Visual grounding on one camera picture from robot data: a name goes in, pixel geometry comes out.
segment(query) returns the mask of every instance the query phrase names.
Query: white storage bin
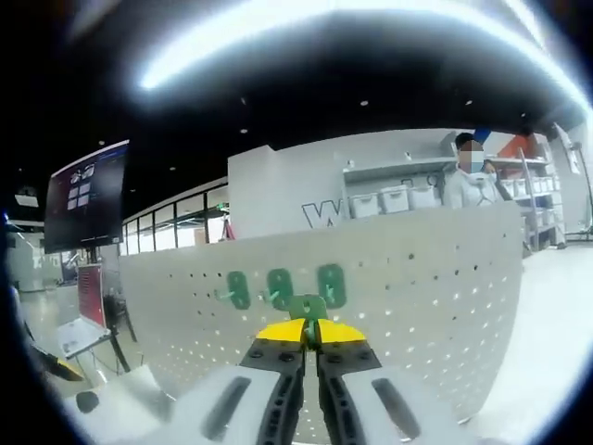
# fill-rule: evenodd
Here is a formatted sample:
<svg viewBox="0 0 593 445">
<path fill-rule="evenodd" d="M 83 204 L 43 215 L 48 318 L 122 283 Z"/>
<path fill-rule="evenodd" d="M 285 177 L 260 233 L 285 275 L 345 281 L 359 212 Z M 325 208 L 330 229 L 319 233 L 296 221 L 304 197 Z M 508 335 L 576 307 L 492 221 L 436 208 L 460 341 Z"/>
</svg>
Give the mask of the white storage bin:
<svg viewBox="0 0 593 445">
<path fill-rule="evenodd" d="M 549 225 L 550 224 L 550 213 L 547 209 L 543 209 L 541 211 L 541 225 Z"/>
<path fill-rule="evenodd" d="M 437 207 L 435 188 L 431 185 L 409 188 L 408 201 L 411 210 Z"/>
<path fill-rule="evenodd" d="M 398 213 L 399 211 L 410 209 L 407 185 L 382 188 L 380 192 L 381 201 L 383 203 L 383 212 Z"/>
<path fill-rule="evenodd" d="M 546 188 L 548 189 L 548 192 L 554 191 L 554 178 L 552 178 L 551 176 L 546 177 Z"/>
<path fill-rule="evenodd" d="M 534 185 L 534 193 L 541 193 L 541 178 L 533 178 L 531 183 Z"/>
<path fill-rule="evenodd" d="M 527 188 L 525 187 L 525 179 L 515 179 L 515 197 L 527 196 Z"/>
<path fill-rule="evenodd" d="M 379 197 L 376 193 L 350 197 L 354 218 L 365 218 L 379 214 Z"/>
<path fill-rule="evenodd" d="M 536 212 L 537 227 L 542 227 L 544 225 L 544 213 L 545 213 L 545 211 L 543 211 L 543 210 L 538 210 Z"/>
<path fill-rule="evenodd" d="M 564 214 L 562 213 L 562 208 L 556 208 L 553 210 L 554 212 L 554 224 L 559 225 L 564 223 Z"/>
<path fill-rule="evenodd" d="M 500 183 L 504 188 L 507 189 L 507 192 L 509 192 L 509 195 L 511 195 L 511 197 L 515 196 L 515 182 L 512 179 L 502 179 Z"/>
</svg>

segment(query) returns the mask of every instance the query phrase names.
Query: black ceiling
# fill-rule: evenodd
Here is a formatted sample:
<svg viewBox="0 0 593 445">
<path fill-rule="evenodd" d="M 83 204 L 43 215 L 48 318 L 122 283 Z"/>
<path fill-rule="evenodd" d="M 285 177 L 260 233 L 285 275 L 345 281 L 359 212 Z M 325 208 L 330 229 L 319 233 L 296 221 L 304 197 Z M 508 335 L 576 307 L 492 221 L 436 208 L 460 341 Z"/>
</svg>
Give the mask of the black ceiling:
<svg viewBox="0 0 593 445">
<path fill-rule="evenodd" d="M 18 2 L 9 195 L 32 185 L 42 206 L 12 203 L 10 216 L 42 219 L 49 174 L 99 141 L 132 140 L 128 216 L 222 177 L 230 155 L 256 146 L 397 128 L 542 132 L 549 123 L 542 119 L 558 106 L 564 119 L 574 117 L 556 85 L 508 47 L 415 14 L 313 20 L 223 51 L 161 88 L 137 86 L 163 43 L 231 3 L 115 2 L 73 38 L 64 2 L 48 2 L 47 10 Z"/>
</svg>

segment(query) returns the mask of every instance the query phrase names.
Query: ceiling light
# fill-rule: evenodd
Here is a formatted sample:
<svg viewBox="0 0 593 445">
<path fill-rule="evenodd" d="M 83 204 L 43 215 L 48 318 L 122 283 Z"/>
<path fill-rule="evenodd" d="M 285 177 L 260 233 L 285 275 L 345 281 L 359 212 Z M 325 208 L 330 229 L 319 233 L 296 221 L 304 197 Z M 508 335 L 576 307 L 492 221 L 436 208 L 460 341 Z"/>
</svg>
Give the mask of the ceiling light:
<svg viewBox="0 0 593 445">
<path fill-rule="evenodd" d="M 283 2 L 283 7 L 278 7 L 276 3 L 275 0 L 252 0 L 204 23 L 196 24 L 182 37 L 167 45 L 150 63 L 141 80 L 142 87 L 152 89 L 160 86 L 223 48 L 305 19 L 335 11 L 412 11 L 461 22 L 514 48 L 545 71 L 554 83 L 587 112 L 588 118 L 592 116 L 587 97 L 546 53 L 473 7 L 446 0 L 295 0 Z"/>
</svg>

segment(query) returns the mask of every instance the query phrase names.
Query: monitor screen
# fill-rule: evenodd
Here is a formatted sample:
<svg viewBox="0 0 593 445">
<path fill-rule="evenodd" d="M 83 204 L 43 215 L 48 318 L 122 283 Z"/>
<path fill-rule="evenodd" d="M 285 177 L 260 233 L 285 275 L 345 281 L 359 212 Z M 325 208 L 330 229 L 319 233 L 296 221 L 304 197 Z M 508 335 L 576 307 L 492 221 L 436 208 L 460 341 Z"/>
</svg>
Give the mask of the monitor screen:
<svg viewBox="0 0 593 445">
<path fill-rule="evenodd" d="M 121 242 L 128 143 L 105 147 L 52 175 L 45 208 L 45 253 Z"/>
</svg>

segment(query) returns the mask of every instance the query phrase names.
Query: green plastic clip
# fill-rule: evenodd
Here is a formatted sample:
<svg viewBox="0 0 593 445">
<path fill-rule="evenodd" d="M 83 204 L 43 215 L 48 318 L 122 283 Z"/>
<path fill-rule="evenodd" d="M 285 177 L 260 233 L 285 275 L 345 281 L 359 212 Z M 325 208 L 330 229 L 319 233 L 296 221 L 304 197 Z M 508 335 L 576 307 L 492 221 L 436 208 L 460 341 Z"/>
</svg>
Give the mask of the green plastic clip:
<svg viewBox="0 0 593 445">
<path fill-rule="evenodd" d="M 327 309 L 338 309 L 346 304 L 344 271 L 339 265 L 325 264 L 317 269 L 317 286 Z"/>
<path fill-rule="evenodd" d="M 217 299 L 219 301 L 229 299 L 239 311 L 249 309 L 251 299 L 249 298 L 249 289 L 245 274 L 239 271 L 229 272 L 226 275 L 226 284 L 229 287 L 229 292 L 217 297 Z"/>
<path fill-rule="evenodd" d="M 288 311 L 290 299 L 294 295 L 293 282 L 286 269 L 272 269 L 268 272 L 267 301 L 278 311 Z"/>
</svg>

